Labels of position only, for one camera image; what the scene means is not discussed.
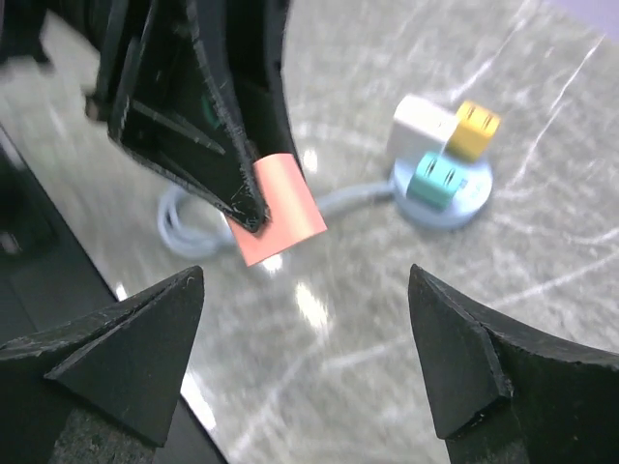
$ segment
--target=white cable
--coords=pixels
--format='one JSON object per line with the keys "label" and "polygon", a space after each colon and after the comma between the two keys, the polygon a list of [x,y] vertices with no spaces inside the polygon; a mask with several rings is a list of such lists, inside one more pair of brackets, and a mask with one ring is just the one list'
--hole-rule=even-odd
{"label": "white cable", "polygon": [[[349,208],[351,203],[360,200],[383,199],[391,197],[394,186],[390,181],[362,184],[342,188],[322,196],[316,204],[323,216],[338,208]],[[185,225],[179,218],[182,204],[191,196],[173,184],[159,202],[157,227],[163,244],[174,254],[193,261],[212,257],[227,248],[234,248],[236,242],[228,227],[221,233],[209,233]]]}

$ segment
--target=tabletop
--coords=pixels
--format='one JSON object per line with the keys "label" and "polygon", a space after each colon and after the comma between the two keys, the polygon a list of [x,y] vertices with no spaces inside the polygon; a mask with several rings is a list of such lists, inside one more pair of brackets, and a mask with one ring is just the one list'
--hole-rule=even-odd
{"label": "tabletop", "polygon": [[[8,133],[119,294],[188,267],[158,236],[166,182],[83,116],[94,53],[55,20],[45,44],[60,72],[2,76]],[[501,115],[494,192],[455,232],[376,202],[264,265],[236,252],[198,263],[206,302],[188,375],[232,464],[448,462],[411,333],[414,263],[526,324],[619,351],[617,75],[616,45],[538,0],[294,3],[284,76],[316,195],[386,179],[408,93]],[[188,214],[206,223],[213,210],[196,200]]]}

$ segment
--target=orange block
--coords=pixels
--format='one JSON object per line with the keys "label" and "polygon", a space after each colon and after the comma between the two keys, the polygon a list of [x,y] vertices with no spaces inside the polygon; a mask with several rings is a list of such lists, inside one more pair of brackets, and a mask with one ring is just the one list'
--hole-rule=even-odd
{"label": "orange block", "polygon": [[232,219],[226,219],[248,266],[327,230],[292,155],[269,155],[259,159],[253,168],[269,207],[267,223],[252,234]]}

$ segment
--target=teal block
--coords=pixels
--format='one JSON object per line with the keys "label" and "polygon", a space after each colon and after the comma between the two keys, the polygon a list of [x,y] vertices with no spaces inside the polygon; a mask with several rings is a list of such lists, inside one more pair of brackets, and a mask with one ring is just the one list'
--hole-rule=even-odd
{"label": "teal block", "polygon": [[428,152],[417,165],[406,196],[444,210],[452,202],[462,181],[462,167],[436,153]]}

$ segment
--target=cube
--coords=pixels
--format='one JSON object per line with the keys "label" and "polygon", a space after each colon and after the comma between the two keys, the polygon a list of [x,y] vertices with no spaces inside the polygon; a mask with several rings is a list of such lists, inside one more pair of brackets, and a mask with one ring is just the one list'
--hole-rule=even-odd
{"label": "cube", "polygon": [[456,114],[431,101],[407,95],[394,115],[387,153],[417,163],[425,153],[442,153],[458,124]]}
{"label": "cube", "polygon": [[475,162],[496,133],[501,118],[472,101],[465,101],[456,116],[457,128],[449,140],[447,150],[462,160]]}
{"label": "cube", "polygon": [[445,210],[464,181],[464,169],[436,153],[426,153],[417,165],[406,196]]}

